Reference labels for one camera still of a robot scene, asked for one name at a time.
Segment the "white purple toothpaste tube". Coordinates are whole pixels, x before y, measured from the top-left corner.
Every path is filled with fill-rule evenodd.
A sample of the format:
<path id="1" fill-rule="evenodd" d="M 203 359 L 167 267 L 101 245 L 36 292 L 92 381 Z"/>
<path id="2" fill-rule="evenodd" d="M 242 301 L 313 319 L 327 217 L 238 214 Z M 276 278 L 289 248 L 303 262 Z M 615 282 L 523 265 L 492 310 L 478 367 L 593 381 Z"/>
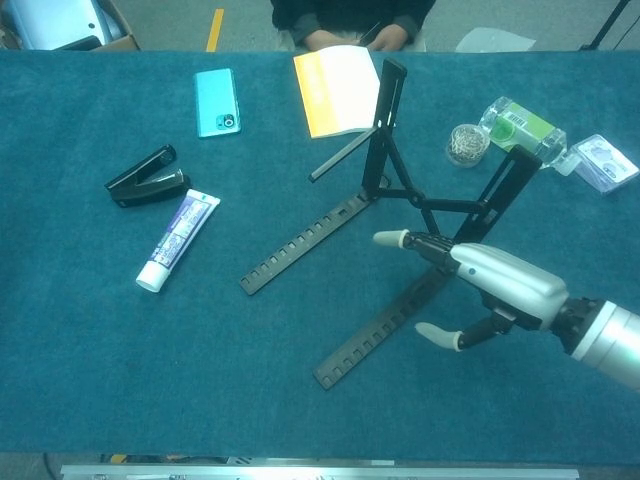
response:
<path id="1" fill-rule="evenodd" d="M 219 206 L 215 196 L 189 189 L 162 238 L 136 277 L 136 284 L 158 293 L 206 220 Z"/>

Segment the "black stapler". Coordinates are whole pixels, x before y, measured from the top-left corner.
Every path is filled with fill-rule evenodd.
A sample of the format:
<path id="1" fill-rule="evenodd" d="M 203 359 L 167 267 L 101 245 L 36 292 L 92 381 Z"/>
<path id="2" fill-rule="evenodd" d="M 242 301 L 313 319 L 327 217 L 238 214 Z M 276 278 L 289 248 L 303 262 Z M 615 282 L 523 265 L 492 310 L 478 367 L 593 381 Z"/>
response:
<path id="1" fill-rule="evenodd" d="M 125 170 L 104 187 L 120 207 L 134 207 L 183 195 L 191 187 L 191 180 L 181 169 L 167 175 L 153 177 L 176 160 L 176 150 L 163 145 L 143 160 Z"/>

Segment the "teal smartphone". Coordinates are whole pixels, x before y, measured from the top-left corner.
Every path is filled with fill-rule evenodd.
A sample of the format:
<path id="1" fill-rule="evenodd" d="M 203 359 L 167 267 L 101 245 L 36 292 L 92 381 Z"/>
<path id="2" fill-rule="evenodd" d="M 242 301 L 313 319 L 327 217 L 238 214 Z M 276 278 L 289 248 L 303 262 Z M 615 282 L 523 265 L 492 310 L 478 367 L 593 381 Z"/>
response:
<path id="1" fill-rule="evenodd" d="M 222 68 L 197 72 L 194 86 L 198 137 L 239 133 L 241 117 L 233 71 Z"/>

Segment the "aluminium frame rail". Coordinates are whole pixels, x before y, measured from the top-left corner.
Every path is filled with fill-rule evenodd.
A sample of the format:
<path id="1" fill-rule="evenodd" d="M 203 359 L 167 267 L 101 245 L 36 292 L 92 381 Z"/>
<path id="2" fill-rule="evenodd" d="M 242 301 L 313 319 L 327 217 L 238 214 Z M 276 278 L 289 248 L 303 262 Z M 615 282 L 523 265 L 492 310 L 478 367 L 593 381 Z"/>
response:
<path id="1" fill-rule="evenodd" d="M 64 465 L 62 480 L 581 480 L 575 469 Z"/>

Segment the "clear plastic box blue contents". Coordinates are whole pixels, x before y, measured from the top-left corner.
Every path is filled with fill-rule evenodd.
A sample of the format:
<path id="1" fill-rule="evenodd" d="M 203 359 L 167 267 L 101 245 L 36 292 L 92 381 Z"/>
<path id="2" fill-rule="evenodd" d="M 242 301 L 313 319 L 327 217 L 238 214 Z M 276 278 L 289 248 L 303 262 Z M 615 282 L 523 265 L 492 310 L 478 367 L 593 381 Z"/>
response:
<path id="1" fill-rule="evenodd" d="M 574 172 L 602 195 L 607 195 L 640 175 L 640 168 L 600 134 L 574 144 Z"/>

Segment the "clear bottle green label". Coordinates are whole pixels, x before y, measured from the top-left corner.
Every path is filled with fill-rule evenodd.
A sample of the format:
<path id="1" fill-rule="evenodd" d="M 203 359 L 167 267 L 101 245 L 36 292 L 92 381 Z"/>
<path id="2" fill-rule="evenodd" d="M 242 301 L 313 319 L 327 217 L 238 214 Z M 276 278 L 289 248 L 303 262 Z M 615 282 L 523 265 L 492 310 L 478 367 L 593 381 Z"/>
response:
<path id="1" fill-rule="evenodd" d="M 547 122 L 535 113 L 502 96 L 483 113 L 478 126 L 491 142 L 509 152 L 520 145 L 534 154 L 541 168 L 553 168 L 564 176 L 570 175 L 578 161 L 568 154 L 566 132 Z"/>

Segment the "black tripod leg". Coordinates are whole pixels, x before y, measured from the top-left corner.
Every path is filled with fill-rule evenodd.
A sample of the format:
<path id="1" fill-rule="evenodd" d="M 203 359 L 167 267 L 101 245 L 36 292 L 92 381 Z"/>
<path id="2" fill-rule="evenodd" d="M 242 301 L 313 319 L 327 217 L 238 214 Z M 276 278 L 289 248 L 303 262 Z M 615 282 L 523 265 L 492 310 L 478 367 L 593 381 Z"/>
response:
<path id="1" fill-rule="evenodd" d="M 599 29 L 598 33 L 596 34 L 596 36 L 594 37 L 593 40 L 591 40 L 589 43 L 587 44 L 583 44 L 580 46 L 579 50 L 580 51 L 593 51 L 593 50 L 597 50 L 601 44 L 601 42 L 604 40 L 604 38 L 606 37 L 606 35 L 609 33 L 609 31 L 611 30 L 612 26 L 615 24 L 615 22 L 617 21 L 617 19 L 620 17 L 620 15 L 622 14 L 622 12 L 624 11 L 624 9 L 627 7 L 627 5 L 631 2 L 631 0 L 619 0 L 618 3 L 616 4 L 615 8 L 612 10 L 612 12 L 609 14 L 609 16 L 607 17 L 606 21 L 604 22 L 604 24 L 601 26 L 601 28 Z"/>

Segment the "cardboard box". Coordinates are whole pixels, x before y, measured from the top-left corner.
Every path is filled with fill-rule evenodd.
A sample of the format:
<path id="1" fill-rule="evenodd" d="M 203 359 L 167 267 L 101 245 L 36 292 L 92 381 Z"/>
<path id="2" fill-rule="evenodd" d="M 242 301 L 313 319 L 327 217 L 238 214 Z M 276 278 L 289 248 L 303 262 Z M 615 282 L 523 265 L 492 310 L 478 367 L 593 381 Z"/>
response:
<path id="1" fill-rule="evenodd" d="M 113 41 L 107 45 L 92 50 L 71 51 L 136 51 L 139 45 L 130 26 L 113 0 L 97 0 L 109 23 L 113 35 Z M 6 0 L 0 0 L 0 49 L 3 50 L 29 50 L 26 49 L 20 39 L 17 28 L 13 25 L 10 16 L 5 12 Z"/>

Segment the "clear jar of paper clips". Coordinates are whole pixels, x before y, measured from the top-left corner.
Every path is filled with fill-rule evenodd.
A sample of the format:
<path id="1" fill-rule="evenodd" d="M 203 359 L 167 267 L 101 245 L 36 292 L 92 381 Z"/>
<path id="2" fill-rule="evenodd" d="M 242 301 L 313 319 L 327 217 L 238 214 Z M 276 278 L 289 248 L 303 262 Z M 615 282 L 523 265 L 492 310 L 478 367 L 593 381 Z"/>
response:
<path id="1" fill-rule="evenodd" d="M 451 131 L 445 152 L 453 165 L 472 168 L 482 160 L 489 144 L 489 134 L 483 128 L 473 124 L 461 124 Z"/>

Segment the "teal table cloth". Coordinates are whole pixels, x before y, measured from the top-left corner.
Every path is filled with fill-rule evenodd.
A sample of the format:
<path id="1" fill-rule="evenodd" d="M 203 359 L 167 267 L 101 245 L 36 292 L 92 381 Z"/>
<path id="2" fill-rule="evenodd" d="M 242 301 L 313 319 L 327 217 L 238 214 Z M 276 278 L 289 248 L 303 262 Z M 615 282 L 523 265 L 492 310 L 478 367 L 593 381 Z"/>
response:
<path id="1" fill-rule="evenodd" d="M 239 133 L 199 138 L 194 74 L 230 68 Z M 361 184 L 311 139 L 287 53 L 0 52 L 0 451 L 640 464 L 640 394 L 513 329 L 467 351 L 402 325 L 314 369 L 427 268 L 375 202 L 254 295 L 240 278 Z M 170 144 L 221 200 L 158 293 L 136 284 L 185 194 L 104 185 Z"/>

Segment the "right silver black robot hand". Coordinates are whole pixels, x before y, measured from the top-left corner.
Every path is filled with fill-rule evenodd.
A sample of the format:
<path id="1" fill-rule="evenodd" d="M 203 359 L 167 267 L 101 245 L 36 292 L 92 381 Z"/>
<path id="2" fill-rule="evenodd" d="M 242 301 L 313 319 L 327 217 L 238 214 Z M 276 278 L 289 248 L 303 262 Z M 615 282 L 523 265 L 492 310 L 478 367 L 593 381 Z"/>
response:
<path id="1" fill-rule="evenodd" d="M 463 331 L 446 331 L 428 322 L 416 331 L 433 344 L 456 352 L 469 349 L 515 325 L 546 330 L 569 297 L 558 276 L 501 249 L 480 243 L 456 243 L 450 238 L 407 229 L 379 231 L 373 241 L 382 246 L 413 250 L 474 286 L 491 315 Z"/>

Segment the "silver device in cardboard box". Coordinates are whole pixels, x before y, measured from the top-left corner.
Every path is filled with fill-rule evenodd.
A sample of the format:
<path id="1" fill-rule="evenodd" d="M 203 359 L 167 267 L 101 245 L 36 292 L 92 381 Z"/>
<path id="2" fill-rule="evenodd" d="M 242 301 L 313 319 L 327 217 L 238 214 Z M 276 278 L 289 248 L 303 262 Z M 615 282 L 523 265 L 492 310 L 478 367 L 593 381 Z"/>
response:
<path id="1" fill-rule="evenodd" d="M 92 50 L 113 41 L 97 0 L 6 0 L 26 49 Z"/>

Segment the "seated person dark jacket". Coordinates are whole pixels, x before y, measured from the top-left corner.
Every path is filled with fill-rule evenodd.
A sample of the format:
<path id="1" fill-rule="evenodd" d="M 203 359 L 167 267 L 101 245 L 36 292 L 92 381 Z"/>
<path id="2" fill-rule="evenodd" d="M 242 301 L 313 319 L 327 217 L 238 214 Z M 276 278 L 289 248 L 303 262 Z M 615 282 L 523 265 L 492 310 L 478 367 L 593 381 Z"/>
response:
<path id="1" fill-rule="evenodd" d="M 399 51 L 414 43 L 436 0 L 270 0 L 272 23 L 293 46 L 317 51 L 359 42 L 377 29 L 366 46 Z"/>

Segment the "black folding laptop stand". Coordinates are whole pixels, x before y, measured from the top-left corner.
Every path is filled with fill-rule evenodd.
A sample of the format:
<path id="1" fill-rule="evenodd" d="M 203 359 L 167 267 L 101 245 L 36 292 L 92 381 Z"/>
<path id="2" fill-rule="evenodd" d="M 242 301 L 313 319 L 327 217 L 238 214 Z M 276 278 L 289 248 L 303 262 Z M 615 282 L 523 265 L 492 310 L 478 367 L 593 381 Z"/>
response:
<path id="1" fill-rule="evenodd" d="M 315 379 L 325 390 L 334 387 L 430 302 L 452 278 L 453 269 L 442 257 L 453 243 L 441 236 L 435 212 L 465 214 L 466 219 L 454 239 L 457 242 L 478 243 L 492 230 L 541 167 L 540 160 L 534 154 L 522 146 L 516 146 L 506 155 L 477 200 L 427 197 L 414 186 L 393 139 L 406 76 L 407 70 L 403 65 L 391 59 L 384 61 L 373 126 L 309 176 L 310 181 L 318 180 L 361 145 L 367 145 L 360 191 L 314 220 L 240 280 L 247 294 L 255 294 L 379 198 L 405 199 L 420 210 L 428 231 L 425 238 L 432 249 L 432 267 L 314 370 Z"/>

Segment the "yellow white notebook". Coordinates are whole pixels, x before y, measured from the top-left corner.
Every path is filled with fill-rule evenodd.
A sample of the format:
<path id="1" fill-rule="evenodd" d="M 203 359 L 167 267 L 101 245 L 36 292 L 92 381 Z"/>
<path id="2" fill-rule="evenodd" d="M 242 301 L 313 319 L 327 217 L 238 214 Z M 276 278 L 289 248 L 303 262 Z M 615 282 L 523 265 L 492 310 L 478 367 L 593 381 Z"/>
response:
<path id="1" fill-rule="evenodd" d="M 313 139 L 373 126 L 380 81 L 367 48 L 327 47 L 297 55 L 293 63 Z"/>

